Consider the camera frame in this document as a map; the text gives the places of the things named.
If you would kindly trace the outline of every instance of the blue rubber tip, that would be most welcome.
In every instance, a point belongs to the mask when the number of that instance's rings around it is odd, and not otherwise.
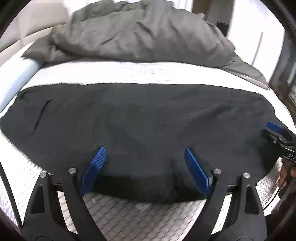
[[[106,150],[101,147],[81,178],[80,194],[83,196],[92,190],[94,182],[106,160]]]
[[[278,134],[282,134],[284,131],[284,129],[281,126],[276,125],[275,123],[273,123],[271,121],[267,122],[266,126],[267,126],[267,128],[273,130],[274,132],[276,132]]]
[[[194,156],[189,148],[185,150],[184,159],[198,187],[198,190],[208,197],[210,195],[212,180],[203,170],[202,166],[199,163],[199,160],[197,160],[197,158]]]

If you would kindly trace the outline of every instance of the white bed sheet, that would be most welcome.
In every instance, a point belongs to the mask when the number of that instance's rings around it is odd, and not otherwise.
[[[55,83],[207,84],[243,89],[265,96],[275,108],[277,118],[295,132],[289,112],[272,90],[262,89],[220,69],[169,62],[130,63],[81,59],[43,67],[23,89]],[[0,117],[4,115],[13,101],[14,99],[0,114]],[[0,148],[0,160],[23,220],[32,189],[42,169],[17,150],[3,135],[0,135]],[[263,206],[267,204],[276,189],[280,168],[281,162],[278,160],[270,173],[256,187]],[[59,197],[68,229],[75,232],[63,194],[59,193]],[[84,200],[108,240],[182,240],[198,217],[205,202],[161,205],[130,202],[94,193],[86,194]],[[221,230],[230,200],[231,195],[225,197],[213,232]],[[15,222],[7,193],[1,181],[0,208]]]

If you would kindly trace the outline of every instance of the bed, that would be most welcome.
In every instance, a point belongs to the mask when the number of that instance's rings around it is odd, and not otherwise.
[[[31,43],[24,46],[0,67],[0,78],[6,80],[5,87],[0,93],[1,96],[5,96],[5,99],[0,99],[5,103],[2,105],[4,110],[0,113],[0,117],[13,104],[19,90],[36,85],[56,83],[206,84],[262,94],[273,105],[277,118],[296,132],[288,110],[271,89],[263,89],[220,69],[172,62],[132,63],[90,58],[42,66],[42,63],[20,57],[30,45]],[[96,78],[97,71],[100,71],[100,78]],[[0,149],[0,160],[23,221],[31,192],[43,169],[14,147],[2,132]],[[279,159],[273,169],[256,186],[263,207],[268,204],[276,191],[280,168],[281,160]],[[63,193],[58,194],[67,227],[70,231],[76,232]],[[151,204],[95,193],[87,193],[83,199],[107,240],[182,240],[205,203],[205,200],[200,200],[174,204]],[[222,229],[230,201],[231,195],[227,195],[213,233]],[[1,180],[0,208],[16,224]]]

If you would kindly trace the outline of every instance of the dark gray garment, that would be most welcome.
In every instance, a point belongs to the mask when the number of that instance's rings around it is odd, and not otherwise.
[[[183,62],[230,70],[268,86],[216,26],[163,0],[89,4],[33,43],[23,57],[47,63],[81,57]]]

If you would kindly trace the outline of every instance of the blue gripper pad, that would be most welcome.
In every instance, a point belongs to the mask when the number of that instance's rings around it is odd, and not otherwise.
[[[208,197],[213,182],[210,164],[202,160],[192,147],[186,148],[184,159],[198,190]]]
[[[278,133],[278,134],[282,134],[283,133],[283,128],[279,125],[276,125],[275,123],[269,121],[266,123],[267,128],[273,130],[274,132]]]
[[[94,182],[101,171],[101,168],[106,160],[106,150],[104,147],[100,147],[98,153],[92,160],[91,164],[87,168],[86,172],[81,178],[80,194],[83,196],[92,190]]]

